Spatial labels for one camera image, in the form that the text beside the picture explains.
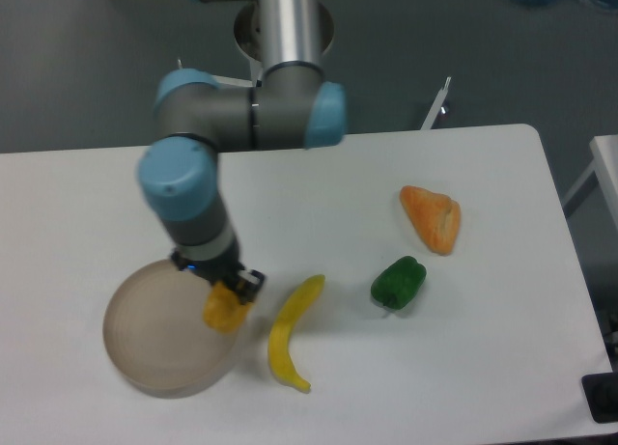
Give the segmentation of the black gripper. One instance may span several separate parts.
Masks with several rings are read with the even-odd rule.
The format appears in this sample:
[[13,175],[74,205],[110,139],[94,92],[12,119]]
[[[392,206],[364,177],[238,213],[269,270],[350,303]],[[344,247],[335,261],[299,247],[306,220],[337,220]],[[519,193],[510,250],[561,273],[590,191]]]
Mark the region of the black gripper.
[[190,271],[212,285],[222,281],[226,286],[231,286],[241,305],[253,303],[266,282],[262,272],[241,269],[237,244],[230,245],[221,255],[208,260],[190,260],[179,251],[174,251],[169,259],[178,271]]

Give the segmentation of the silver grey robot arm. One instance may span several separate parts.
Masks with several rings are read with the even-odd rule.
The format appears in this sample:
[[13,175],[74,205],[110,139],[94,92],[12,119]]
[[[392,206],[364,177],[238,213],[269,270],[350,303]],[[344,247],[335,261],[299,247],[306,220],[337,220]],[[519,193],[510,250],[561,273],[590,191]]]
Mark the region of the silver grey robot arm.
[[223,88],[209,73],[177,69],[154,102],[157,140],[140,159],[142,194],[174,243],[172,263],[252,302],[266,278],[247,269],[218,186],[222,153],[312,149],[348,130],[344,88],[324,77],[318,0],[255,0],[259,86]]

